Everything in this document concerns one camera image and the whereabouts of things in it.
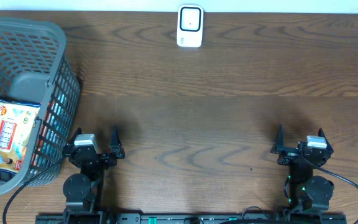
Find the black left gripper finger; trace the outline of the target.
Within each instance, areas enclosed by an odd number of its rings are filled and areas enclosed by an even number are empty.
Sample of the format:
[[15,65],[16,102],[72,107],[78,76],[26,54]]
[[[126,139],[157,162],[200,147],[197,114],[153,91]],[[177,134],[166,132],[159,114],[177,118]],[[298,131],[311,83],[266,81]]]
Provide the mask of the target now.
[[76,137],[81,134],[82,134],[82,130],[81,128],[78,128],[72,135],[71,139],[68,141],[68,145],[74,145]]
[[109,147],[113,153],[122,154],[122,144],[118,136],[117,126],[113,126]]

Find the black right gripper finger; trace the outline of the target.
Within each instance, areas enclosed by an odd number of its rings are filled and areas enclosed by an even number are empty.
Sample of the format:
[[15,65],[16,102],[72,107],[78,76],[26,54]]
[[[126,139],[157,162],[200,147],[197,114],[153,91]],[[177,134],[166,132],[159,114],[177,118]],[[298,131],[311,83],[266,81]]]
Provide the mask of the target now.
[[326,135],[322,128],[319,128],[318,130],[318,137],[323,138],[325,140],[326,145],[329,146],[329,141],[327,140]]
[[275,148],[284,146],[283,126],[281,124],[279,125],[278,133],[273,145]]

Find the yellow snack bag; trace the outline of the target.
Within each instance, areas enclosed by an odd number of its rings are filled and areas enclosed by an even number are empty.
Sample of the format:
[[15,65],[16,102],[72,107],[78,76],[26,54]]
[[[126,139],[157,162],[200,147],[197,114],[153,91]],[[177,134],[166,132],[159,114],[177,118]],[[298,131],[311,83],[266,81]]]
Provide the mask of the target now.
[[0,99],[0,171],[21,169],[41,104]]

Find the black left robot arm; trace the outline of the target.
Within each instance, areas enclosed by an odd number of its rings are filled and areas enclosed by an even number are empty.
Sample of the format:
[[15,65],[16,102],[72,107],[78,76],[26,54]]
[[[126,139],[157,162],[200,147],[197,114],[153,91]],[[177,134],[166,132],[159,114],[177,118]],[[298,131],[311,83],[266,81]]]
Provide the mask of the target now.
[[101,206],[101,199],[105,171],[116,166],[117,160],[125,158],[117,128],[113,128],[108,152],[99,153],[96,136],[77,129],[64,146],[63,155],[80,170],[63,184],[66,197],[63,222],[116,223],[116,216]]

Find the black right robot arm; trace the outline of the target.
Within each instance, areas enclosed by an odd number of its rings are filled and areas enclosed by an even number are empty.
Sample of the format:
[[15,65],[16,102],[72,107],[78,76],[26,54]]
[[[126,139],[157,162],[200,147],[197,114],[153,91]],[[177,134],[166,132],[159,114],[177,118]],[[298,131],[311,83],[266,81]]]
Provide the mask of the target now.
[[270,152],[278,155],[277,164],[288,167],[284,195],[289,207],[282,212],[283,219],[313,218],[320,222],[322,213],[329,209],[334,190],[330,180],[314,175],[314,170],[323,166],[334,152],[323,130],[320,129],[316,136],[307,136],[297,147],[287,147],[283,127],[279,126]]

